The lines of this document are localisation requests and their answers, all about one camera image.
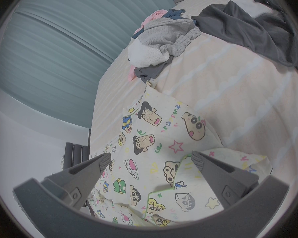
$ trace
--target gray and white sweater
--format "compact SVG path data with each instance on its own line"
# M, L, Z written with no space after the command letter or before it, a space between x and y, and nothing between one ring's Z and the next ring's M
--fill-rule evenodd
M154 19L128 47L128 59L137 68L158 65L167 61L170 55L181 55L191 40L200 34L192 19Z

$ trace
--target curtain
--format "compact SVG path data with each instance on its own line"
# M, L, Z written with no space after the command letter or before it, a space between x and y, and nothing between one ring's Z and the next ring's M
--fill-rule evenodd
M148 15L174 5L22 0L0 47L0 88L42 113L90 128L102 75Z

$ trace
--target bed sheet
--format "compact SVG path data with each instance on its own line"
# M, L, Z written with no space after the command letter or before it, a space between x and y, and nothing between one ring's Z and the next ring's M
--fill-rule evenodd
M228 1L184 0L174 8L192 16ZM93 156L118 136L123 107L135 103L143 90L139 78L127 80L127 55L128 47L99 82L91 128ZM273 174L291 185L285 200L291 202L298 190L297 70L202 33L155 81L156 90L199 111L224 147L268 156Z

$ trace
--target mattress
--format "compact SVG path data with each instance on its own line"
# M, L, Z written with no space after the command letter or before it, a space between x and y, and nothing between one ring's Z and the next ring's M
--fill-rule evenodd
M229 0L184 0L174 9L198 15L206 6ZM122 110L135 103L145 84L129 82L128 47L99 82L91 128L91 156L122 126ZM298 72L247 48L201 33L157 79L156 89L201 113L224 147L266 155L272 174L290 185L278 214L298 191Z

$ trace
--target pajamas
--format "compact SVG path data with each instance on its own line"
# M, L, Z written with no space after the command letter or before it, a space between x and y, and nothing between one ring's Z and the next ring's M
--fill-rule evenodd
M198 220L223 208L191 161L200 151L253 172L271 172L265 156L223 148L213 127L188 105L149 85L123 110L119 136L92 157L112 161L88 200L103 220L133 226L170 226Z

